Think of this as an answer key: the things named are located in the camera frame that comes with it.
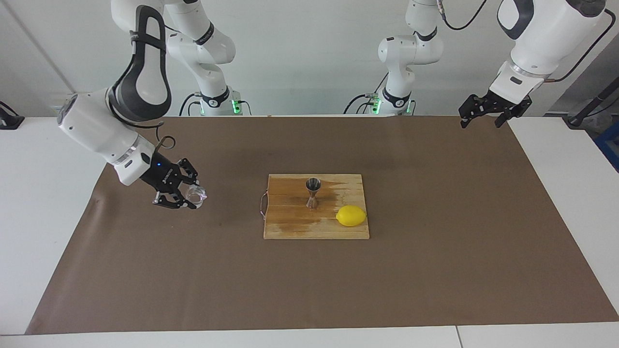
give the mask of lemon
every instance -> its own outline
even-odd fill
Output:
[[[346,227],[354,227],[361,225],[365,221],[367,215],[363,209],[357,206],[343,206],[337,212],[335,218],[340,224]]]

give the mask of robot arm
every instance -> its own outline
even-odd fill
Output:
[[[197,172],[187,159],[176,163],[166,159],[134,127],[144,128],[136,123],[156,120],[170,108],[163,8],[170,5],[176,9],[192,4],[199,6],[200,2],[112,0],[114,21],[131,36],[131,63],[112,87],[74,95],[58,115],[61,130],[112,164],[120,182],[131,185],[141,179],[157,190],[154,204],[173,209],[196,209],[206,198],[206,192],[198,186]],[[192,35],[202,29],[186,21],[185,30]],[[181,184],[189,186],[185,196],[180,192]]]
[[[516,46],[488,93],[471,95],[460,107],[462,127],[489,113],[501,113],[497,127],[522,116],[532,103],[529,94],[587,37],[605,5],[606,0],[503,0],[498,21]]]
[[[181,33],[168,40],[170,55],[181,62],[197,80],[205,115],[234,115],[241,112],[234,101],[240,94],[226,84],[217,64],[232,62],[236,48],[204,13],[199,1],[179,2],[168,6],[170,15]]]
[[[378,47],[380,60],[387,65],[387,85],[379,95],[376,113],[401,115],[410,103],[415,74],[410,65],[436,63],[443,55],[443,41],[437,36],[436,0],[410,0],[406,22],[413,35],[384,39]]]

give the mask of metal jigger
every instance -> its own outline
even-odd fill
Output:
[[[320,180],[316,178],[309,179],[305,183],[305,187],[309,191],[309,200],[307,203],[307,207],[310,209],[316,209],[318,207],[318,200],[316,199],[316,193],[320,190]]]

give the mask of brown table covering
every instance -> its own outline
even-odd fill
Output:
[[[162,134],[207,202],[152,206],[107,166],[27,333],[619,320],[490,118],[170,118]],[[361,173],[371,239],[263,240],[270,173]]]

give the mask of white table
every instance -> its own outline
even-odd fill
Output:
[[[510,121],[559,213],[619,308],[619,174],[559,119]],[[50,118],[0,133],[0,334],[23,334],[105,163]],[[0,347],[617,348],[619,323],[4,336]]]

